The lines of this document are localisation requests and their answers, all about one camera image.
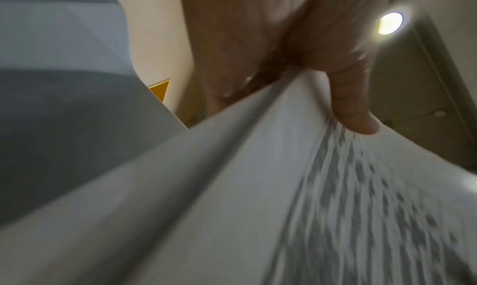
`recessed light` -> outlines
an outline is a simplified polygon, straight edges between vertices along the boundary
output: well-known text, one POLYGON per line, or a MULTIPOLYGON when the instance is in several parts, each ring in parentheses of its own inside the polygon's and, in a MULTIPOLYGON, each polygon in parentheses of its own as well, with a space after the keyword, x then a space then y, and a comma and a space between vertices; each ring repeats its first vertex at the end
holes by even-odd
POLYGON ((381 17, 379 21, 378 33, 381 35, 389 35, 394 33, 402 25, 403 17, 398 12, 392 12, 381 17))

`bright light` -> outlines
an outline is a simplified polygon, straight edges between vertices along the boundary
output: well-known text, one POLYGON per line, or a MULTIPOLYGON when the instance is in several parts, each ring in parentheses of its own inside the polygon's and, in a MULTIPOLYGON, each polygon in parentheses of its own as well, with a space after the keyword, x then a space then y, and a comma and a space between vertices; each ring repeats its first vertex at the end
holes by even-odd
POLYGON ((379 21, 378 33, 388 35, 395 32, 402 25, 402 20, 402 15, 397 12, 384 15, 379 21))

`human hand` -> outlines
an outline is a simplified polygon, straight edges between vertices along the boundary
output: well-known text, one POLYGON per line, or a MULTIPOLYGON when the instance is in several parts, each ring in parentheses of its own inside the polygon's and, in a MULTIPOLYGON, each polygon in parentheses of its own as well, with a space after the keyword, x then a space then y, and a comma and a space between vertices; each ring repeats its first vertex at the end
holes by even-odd
POLYGON ((331 105, 349 130, 374 134, 369 112, 373 33, 388 0, 182 0, 196 72, 216 113, 270 84, 288 65, 325 71, 331 105))

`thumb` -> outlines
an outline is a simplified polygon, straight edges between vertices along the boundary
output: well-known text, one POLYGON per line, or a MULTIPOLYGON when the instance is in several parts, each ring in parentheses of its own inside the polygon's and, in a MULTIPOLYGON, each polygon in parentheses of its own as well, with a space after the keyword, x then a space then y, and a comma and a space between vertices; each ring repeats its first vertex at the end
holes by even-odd
POLYGON ((331 107, 337 120, 347 129, 365 135, 379 131, 380 123, 369 111, 370 68, 365 60, 343 70, 329 72, 331 107))

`ceiling light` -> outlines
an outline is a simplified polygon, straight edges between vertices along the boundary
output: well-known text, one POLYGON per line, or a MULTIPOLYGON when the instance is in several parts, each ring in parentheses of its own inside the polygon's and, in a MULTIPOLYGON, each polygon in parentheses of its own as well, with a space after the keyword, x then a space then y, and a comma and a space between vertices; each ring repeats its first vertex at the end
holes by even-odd
POLYGON ((381 17, 379 21, 378 33, 381 35, 388 35, 396 32, 402 25, 403 17, 397 12, 392 12, 381 17))

